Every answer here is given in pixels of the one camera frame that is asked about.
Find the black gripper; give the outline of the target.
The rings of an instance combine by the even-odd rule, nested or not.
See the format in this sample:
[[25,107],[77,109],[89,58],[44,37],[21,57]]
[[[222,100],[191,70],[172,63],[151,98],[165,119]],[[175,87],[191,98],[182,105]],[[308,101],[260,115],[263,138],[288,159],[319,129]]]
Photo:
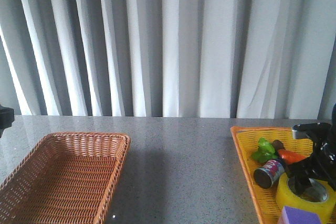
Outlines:
[[286,168],[288,178],[294,179],[296,195],[312,187],[311,178],[335,179],[335,129],[331,124],[297,124],[292,127],[292,137],[312,141],[310,156]]
[[0,113],[0,137],[2,137],[5,129],[11,127],[14,122],[14,109],[1,105]]

